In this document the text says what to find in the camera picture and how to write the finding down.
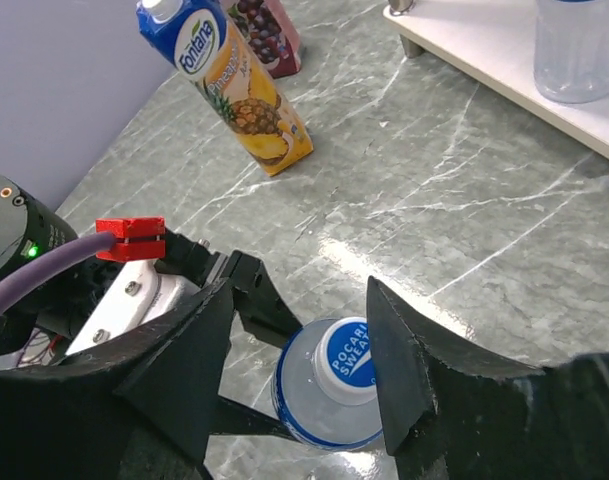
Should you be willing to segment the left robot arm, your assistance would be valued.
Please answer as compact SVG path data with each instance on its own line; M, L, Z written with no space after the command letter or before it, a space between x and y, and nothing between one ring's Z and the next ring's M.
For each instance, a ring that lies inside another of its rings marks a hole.
M36 333L85 350L228 281L244 330L282 347L299 329L264 263L213 252L161 217L102 218L80 237L60 216L0 175L0 365Z

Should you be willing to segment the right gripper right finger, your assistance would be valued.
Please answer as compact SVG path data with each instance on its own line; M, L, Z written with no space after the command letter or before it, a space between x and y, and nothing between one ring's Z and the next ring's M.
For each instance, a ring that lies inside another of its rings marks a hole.
M402 479L609 479L609 352L531 366L459 336L376 278L367 321Z

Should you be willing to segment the water bottle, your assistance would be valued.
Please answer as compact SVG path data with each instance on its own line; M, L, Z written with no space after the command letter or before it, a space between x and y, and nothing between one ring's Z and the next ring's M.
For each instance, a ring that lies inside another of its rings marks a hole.
M583 104L609 95L609 1L537 1L533 78L545 98Z
M282 349L272 378L280 422L325 450L361 449L382 434L367 320L320 319Z

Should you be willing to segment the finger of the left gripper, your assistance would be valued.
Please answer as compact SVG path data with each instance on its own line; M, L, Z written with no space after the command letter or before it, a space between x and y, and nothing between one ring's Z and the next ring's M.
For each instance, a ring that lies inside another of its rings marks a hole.
M215 419L209 433L220 436L273 436L296 441L279 420L223 396L217 399Z
M234 250L226 263L226 277L243 329L257 340L282 349L302 323L281 298L264 262Z

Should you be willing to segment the pineapple juice carton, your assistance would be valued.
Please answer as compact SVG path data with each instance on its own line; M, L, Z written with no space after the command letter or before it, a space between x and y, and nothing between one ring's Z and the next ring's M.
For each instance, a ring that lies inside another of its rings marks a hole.
M270 176L313 152L305 124L217 1L140 1L140 34Z

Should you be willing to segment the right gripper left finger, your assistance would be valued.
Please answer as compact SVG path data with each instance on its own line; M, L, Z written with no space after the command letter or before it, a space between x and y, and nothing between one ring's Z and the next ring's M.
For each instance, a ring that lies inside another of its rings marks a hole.
M204 479L233 316L220 280L53 366L0 371L0 479Z

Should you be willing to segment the grape juice carton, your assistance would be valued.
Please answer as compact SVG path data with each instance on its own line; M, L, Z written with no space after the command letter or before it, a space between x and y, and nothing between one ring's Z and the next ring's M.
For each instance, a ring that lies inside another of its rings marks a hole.
M273 78L301 70L300 37L281 1L222 0L220 5Z

